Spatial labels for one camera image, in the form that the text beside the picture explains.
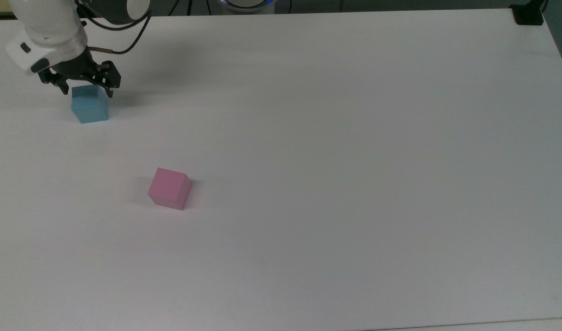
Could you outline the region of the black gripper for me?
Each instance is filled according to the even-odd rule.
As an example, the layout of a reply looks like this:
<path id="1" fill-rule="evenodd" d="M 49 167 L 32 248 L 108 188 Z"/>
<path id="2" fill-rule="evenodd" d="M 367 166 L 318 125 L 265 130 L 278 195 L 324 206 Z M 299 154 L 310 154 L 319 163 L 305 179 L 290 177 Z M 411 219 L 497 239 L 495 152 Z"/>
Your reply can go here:
<path id="1" fill-rule="evenodd" d="M 120 87 L 121 75 L 112 61 L 97 64 L 89 48 L 76 58 L 63 61 L 37 73 L 43 84 L 52 84 L 67 96 L 68 80 L 86 81 L 105 90 L 108 98 L 113 98 L 114 90 Z"/>

